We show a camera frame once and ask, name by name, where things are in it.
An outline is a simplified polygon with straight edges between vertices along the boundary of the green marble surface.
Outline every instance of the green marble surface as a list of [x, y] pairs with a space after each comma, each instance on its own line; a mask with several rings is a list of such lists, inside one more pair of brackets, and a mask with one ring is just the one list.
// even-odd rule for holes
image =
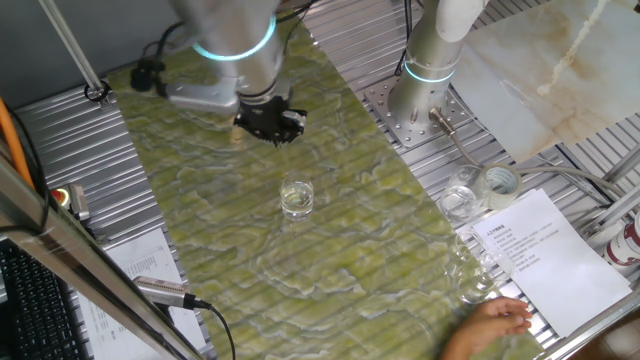
[[[282, 70], [292, 107], [309, 111], [305, 134], [278, 149], [230, 116], [134, 92], [129, 69], [109, 80], [191, 286], [225, 315], [239, 359], [435, 359], [471, 310], [459, 296], [478, 264], [455, 255], [448, 222], [312, 42], [300, 26]], [[206, 61], [167, 57], [163, 79], [211, 84]], [[280, 208], [291, 170], [315, 188], [301, 223]], [[476, 358], [540, 352], [532, 336], [511, 336]]]

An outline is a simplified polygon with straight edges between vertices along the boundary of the document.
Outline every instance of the document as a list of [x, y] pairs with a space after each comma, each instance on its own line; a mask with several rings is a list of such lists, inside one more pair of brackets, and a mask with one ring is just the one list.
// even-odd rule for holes
[[[131, 278], [144, 275], [182, 283], [161, 229], [107, 251], [107, 254]], [[78, 293], [80, 309], [87, 326], [95, 360], [158, 359], [159, 354], [120, 325], [102, 309]], [[204, 336], [193, 311], [170, 307], [171, 318], [178, 330], [196, 347], [205, 346]]]
[[509, 255], [513, 281], [560, 337], [631, 293], [629, 281], [587, 245], [543, 190], [473, 229], [487, 248]]

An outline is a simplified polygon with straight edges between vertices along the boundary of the clear drinking glass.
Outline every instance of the clear drinking glass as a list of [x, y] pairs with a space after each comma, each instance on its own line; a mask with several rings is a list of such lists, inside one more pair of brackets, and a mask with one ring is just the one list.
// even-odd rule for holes
[[480, 267], [474, 262], [466, 262], [458, 267], [456, 281], [460, 300], [467, 304], [479, 304], [499, 296], [498, 289], [514, 273], [513, 261], [501, 250], [484, 248], [482, 241], [475, 236], [465, 244], [471, 246], [469, 252], [478, 260]]
[[447, 219], [465, 222], [481, 210], [489, 196], [487, 179], [481, 173], [478, 166], [463, 165], [451, 174], [439, 201]]
[[304, 173], [291, 171], [280, 187], [282, 212], [291, 221], [306, 220], [313, 210], [313, 185]]

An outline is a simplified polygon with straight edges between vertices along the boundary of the cable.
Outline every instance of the cable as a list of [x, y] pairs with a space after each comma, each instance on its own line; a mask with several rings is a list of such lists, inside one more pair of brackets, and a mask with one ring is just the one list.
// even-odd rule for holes
[[294, 17], [304, 13], [306, 15], [306, 12], [309, 11], [309, 9], [311, 8], [311, 6], [315, 3], [317, 3], [320, 0], [310, 0], [308, 3], [302, 5], [299, 9], [295, 10], [294, 12], [292, 12], [289, 15], [285, 15], [279, 19], [276, 19], [276, 24], [280, 24], [283, 23], [285, 21], [289, 21], [291, 19], [293, 19]]
[[2, 98], [0, 98], [0, 126], [4, 131], [4, 137], [7, 140], [11, 156], [13, 157], [13, 166], [24, 181], [29, 184], [32, 189], [35, 189], [35, 185], [31, 179], [31, 174], [29, 173], [29, 168], [27, 167], [27, 160], [24, 157], [24, 152], [22, 151], [20, 138], [18, 137], [18, 133], [16, 133], [16, 128], [13, 126], [13, 121], [11, 121], [11, 116], [9, 115], [9, 111], [7, 110]]
[[164, 46], [167, 43], [167, 39], [169, 39], [169, 36], [171, 35], [171, 33], [176, 30], [177, 28], [181, 27], [184, 25], [184, 21], [180, 21], [177, 22], [171, 26], [169, 26], [164, 33], [162, 33], [162, 37], [160, 37], [160, 40], [158, 41], [158, 47], [156, 48], [156, 64], [155, 64], [155, 76], [153, 78], [153, 82], [156, 86], [156, 92], [158, 93], [158, 95], [166, 98], [167, 97], [167, 84], [162, 82], [162, 78], [160, 77], [160, 72], [162, 71], [162, 52], [164, 51]]
[[[460, 153], [462, 153], [462, 156], [464, 156], [471, 164], [475, 165], [475, 166], [480, 166], [483, 167], [483, 165], [481, 163], [479, 163], [478, 161], [476, 161], [468, 152], [467, 150], [464, 148], [464, 146], [462, 145], [462, 143], [460, 142], [460, 139], [458, 138], [458, 136], [456, 134], [451, 135], [451, 140], [453, 140], [453, 142], [456, 144], [456, 146], [458, 147], [458, 149], [460, 150]], [[609, 190], [611, 190], [614, 194], [616, 194], [618, 197], [623, 197], [624, 193], [618, 189], [617, 187], [615, 187], [615, 185], [613, 185], [612, 183], [603, 180], [602, 178], [590, 174], [586, 171], [582, 171], [580, 169], [574, 169], [574, 168], [568, 168], [568, 167], [563, 167], [563, 166], [540, 166], [540, 167], [533, 167], [533, 168], [528, 168], [528, 169], [521, 169], [518, 170], [518, 172], [520, 174], [529, 174], [529, 173], [537, 173], [537, 172], [563, 172], [565, 174], [570, 174], [570, 175], [576, 175], [576, 176], [581, 176], [583, 178], [589, 179], [593, 182], [595, 182], [596, 184], [605, 187]]]
[[302, 20], [304, 20], [304, 18], [307, 16], [307, 13], [309, 12], [309, 9], [311, 9], [311, 6], [317, 1], [318, 0], [309, 1], [307, 5], [301, 8], [301, 9], [304, 9], [302, 16], [300, 17], [300, 19], [298, 19], [298, 22], [295, 25], [293, 25], [293, 28], [291, 28], [291, 30], [287, 34], [286, 39], [284, 40], [284, 47], [282, 48], [282, 56], [286, 55], [287, 53], [287, 47], [289, 46], [289, 40], [291, 40], [291, 35], [293, 35], [293, 32], [298, 28]]
[[460, 150], [460, 153], [462, 153], [462, 156], [464, 156], [471, 164], [473, 164], [475, 166], [483, 167], [482, 164], [480, 164], [478, 161], [476, 161], [476, 159], [471, 157], [471, 154], [469, 154], [467, 152], [467, 150], [464, 148], [464, 146], [460, 142], [460, 139], [458, 139], [458, 135], [453, 134], [453, 135], [451, 135], [450, 138], [456, 144], [456, 146], [458, 147], [458, 150]]
[[211, 310], [220, 319], [220, 321], [222, 322], [222, 325], [224, 325], [224, 330], [227, 332], [227, 337], [229, 338], [229, 344], [231, 345], [231, 357], [233, 360], [236, 360], [236, 346], [233, 343], [233, 337], [231, 336], [231, 330], [229, 330], [229, 325], [227, 325], [227, 322], [224, 320], [224, 317], [222, 316], [222, 314], [220, 314], [220, 312], [216, 310], [216, 308], [214, 308], [213, 305], [203, 300], [195, 300], [194, 307], [199, 309]]
[[411, 11], [411, 0], [404, 0], [404, 26], [407, 32], [407, 42], [409, 41], [409, 36], [411, 36], [411, 31], [413, 31], [413, 13]]
[[[404, 0], [404, 22], [405, 22], [405, 30], [407, 32], [407, 43], [409, 43], [409, 37], [411, 36], [411, 32], [413, 31], [413, 14], [411, 12], [411, 0]], [[404, 64], [404, 58], [406, 56], [407, 56], [407, 48], [405, 46], [404, 50], [402, 50], [402, 56], [400, 56], [400, 60], [396, 65], [396, 70], [393, 72], [393, 75], [395, 76], [402, 75], [402, 64]]]
[[140, 55], [140, 59], [144, 59], [147, 56], [147, 51], [149, 51], [153, 45], [158, 45], [159, 43], [160, 41], [156, 40], [145, 45], [144, 48], [142, 48], [142, 55]]
[[619, 197], [624, 196], [624, 193], [622, 192], [622, 190], [615, 187], [615, 185], [613, 185], [612, 183], [606, 180], [603, 180], [602, 178], [595, 176], [593, 174], [590, 174], [586, 171], [582, 171], [580, 169], [573, 169], [573, 168], [568, 168], [563, 166], [540, 166], [540, 167], [533, 167], [528, 169], [521, 169], [521, 170], [518, 170], [518, 172], [520, 174], [529, 174], [529, 173], [536, 173], [536, 172], [563, 172], [571, 175], [582, 176], [583, 178], [587, 178], [595, 182], [596, 184], [611, 190], [614, 194], [616, 194]]

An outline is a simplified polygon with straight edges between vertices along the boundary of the finger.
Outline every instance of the finger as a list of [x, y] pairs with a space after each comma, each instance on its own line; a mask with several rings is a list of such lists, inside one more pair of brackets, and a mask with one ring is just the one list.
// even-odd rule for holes
[[505, 313], [507, 312], [506, 311], [507, 308], [526, 309], [527, 307], [529, 307], [529, 305], [524, 301], [502, 296], [502, 297], [495, 298], [493, 300], [489, 300], [485, 302], [484, 304], [482, 304], [482, 307], [485, 309], [485, 311], [488, 311], [488, 312], [497, 311], [497, 312]]
[[531, 328], [531, 323], [528, 321], [525, 321], [522, 325], [507, 330], [506, 333], [508, 335], [524, 334], [529, 328]]
[[533, 317], [533, 315], [530, 312], [528, 312], [526, 309], [523, 309], [523, 308], [520, 308], [520, 307], [509, 308], [507, 313], [508, 314], [520, 315], [525, 319], [531, 319], [531, 317]]
[[509, 315], [496, 317], [491, 321], [496, 330], [510, 330], [522, 326], [525, 323], [524, 317], [520, 315]]

